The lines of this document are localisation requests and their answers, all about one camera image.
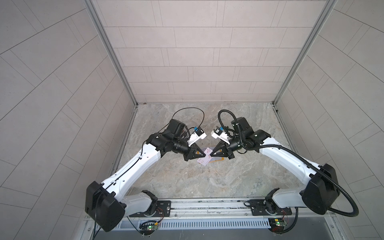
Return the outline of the pink VIP card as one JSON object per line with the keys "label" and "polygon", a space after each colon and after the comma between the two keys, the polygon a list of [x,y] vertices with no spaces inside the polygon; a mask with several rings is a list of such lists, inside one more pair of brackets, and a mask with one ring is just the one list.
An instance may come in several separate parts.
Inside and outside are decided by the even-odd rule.
{"label": "pink VIP card", "polygon": [[212,153],[212,149],[211,148],[204,148],[204,154],[205,156],[203,158],[199,158],[197,160],[197,162],[200,164],[200,165],[203,165],[203,166],[206,166],[213,157],[210,156],[210,154]]}

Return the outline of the yellow leather card holder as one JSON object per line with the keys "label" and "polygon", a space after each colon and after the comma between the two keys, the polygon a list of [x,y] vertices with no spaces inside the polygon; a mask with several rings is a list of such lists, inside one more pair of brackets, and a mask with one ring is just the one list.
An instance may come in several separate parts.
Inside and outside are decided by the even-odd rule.
{"label": "yellow leather card holder", "polygon": [[225,160],[225,158],[213,157],[209,163],[218,162],[218,161],[224,161],[224,160]]}

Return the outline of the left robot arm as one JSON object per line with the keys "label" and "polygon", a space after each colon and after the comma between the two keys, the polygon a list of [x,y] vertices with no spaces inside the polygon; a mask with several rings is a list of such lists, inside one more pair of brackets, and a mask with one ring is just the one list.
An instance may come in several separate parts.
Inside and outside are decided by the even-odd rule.
{"label": "left robot arm", "polygon": [[188,130],[178,120],[170,120],[161,133],[154,133],[145,140],[141,150],[122,168],[100,184],[92,182],[86,190],[85,212],[105,232],[113,230],[120,221],[130,215],[156,213],[157,197],[149,191],[126,196],[137,179],[155,162],[168,152],[182,154],[185,161],[205,157],[197,141],[207,135],[200,128],[187,139],[183,134]]}

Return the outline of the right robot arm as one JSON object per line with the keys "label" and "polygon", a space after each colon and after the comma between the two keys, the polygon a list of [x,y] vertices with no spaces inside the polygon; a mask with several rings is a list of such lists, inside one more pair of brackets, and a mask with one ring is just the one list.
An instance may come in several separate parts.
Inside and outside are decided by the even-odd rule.
{"label": "right robot arm", "polygon": [[268,214],[276,215],[280,209],[290,207],[308,208],[319,215],[328,211],[340,195],[340,191],[318,172],[336,181],[337,175],[333,167],[320,166],[314,162],[306,165],[294,153],[283,150],[283,146],[267,132],[254,131],[243,117],[231,123],[235,128],[235,135],[232,138],[227,135],[223,127],[216,127],[211,132],[214,139],[220,139],[210,154],[212,157],[232,159],[237,150],[258,147],[258,153],[283,166],[304,184],[297,189],[273,189],[263,203]]}

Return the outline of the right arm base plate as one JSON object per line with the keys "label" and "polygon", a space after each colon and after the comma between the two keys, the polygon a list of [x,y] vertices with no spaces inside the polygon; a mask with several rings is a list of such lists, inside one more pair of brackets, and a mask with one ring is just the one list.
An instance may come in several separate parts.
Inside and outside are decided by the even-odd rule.
{"label": "right arm base plate", "polygon": [[247,208],[251,209],[253,216],[290,216],[291,208],[279,208],[273,201],[264,199],[252,199],[244,202]]}

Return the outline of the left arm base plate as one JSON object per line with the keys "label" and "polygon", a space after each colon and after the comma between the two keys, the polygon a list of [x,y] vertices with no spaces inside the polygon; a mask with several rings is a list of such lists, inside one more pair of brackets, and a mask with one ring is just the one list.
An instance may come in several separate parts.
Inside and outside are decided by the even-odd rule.
{"label": "left arm base plate", "polygon": [[171,211],[171,201],[157,201],[155,211],[153,214],[149,212],[145,213],[135,213],[130,215],[130,218],[160,218],[160,217],[169,217]]}

